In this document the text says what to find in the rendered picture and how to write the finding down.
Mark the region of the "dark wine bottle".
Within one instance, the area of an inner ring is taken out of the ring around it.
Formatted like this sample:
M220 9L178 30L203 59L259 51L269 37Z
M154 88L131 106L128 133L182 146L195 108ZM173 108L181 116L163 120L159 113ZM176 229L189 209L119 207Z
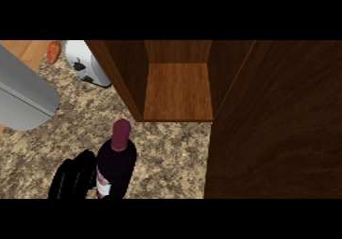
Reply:
M113 124L110 139L95 155L95 195L98 199L122 199L126 193L136 148L129 140L131 124L119 119Z

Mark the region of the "grey metal appliance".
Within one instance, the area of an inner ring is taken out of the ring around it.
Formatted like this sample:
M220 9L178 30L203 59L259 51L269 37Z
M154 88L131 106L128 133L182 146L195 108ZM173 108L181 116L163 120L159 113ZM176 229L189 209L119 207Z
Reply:
M26 131L54 115L58 92L0 44L0 125Z

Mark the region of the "orange round fruit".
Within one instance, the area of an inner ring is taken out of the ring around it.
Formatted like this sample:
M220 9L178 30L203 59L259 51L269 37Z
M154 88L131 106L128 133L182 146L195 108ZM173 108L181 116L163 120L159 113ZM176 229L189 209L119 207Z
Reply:
M54 64L60 55L60 44L57 41L52 41L46 46L46 62Z

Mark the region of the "pale wooden cutting board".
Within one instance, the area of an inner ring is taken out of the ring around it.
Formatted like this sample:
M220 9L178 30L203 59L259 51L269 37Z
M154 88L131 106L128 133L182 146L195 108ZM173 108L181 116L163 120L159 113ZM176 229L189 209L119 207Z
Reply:
M51 40L0 40L0 73L23 63L38 70Z

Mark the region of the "open wooden cabinet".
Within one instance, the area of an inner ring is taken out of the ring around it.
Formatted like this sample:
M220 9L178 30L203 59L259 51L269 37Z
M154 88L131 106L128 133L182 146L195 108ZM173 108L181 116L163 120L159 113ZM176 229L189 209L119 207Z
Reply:
M210 122L253 42L89 40L88 48L136 122Z

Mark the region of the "dark wooden cabinet door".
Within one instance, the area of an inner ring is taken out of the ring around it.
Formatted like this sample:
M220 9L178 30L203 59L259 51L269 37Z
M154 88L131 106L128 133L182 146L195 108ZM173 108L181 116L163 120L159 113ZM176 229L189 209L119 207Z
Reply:
M342 40L251 43L210 126L203 196L342 199Z

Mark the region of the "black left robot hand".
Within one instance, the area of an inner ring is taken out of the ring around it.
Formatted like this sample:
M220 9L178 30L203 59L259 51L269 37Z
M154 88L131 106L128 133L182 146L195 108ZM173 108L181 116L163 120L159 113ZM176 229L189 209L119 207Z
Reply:
M58 165L48 190L49 199L83 199L95 186L95 155L85 149Z

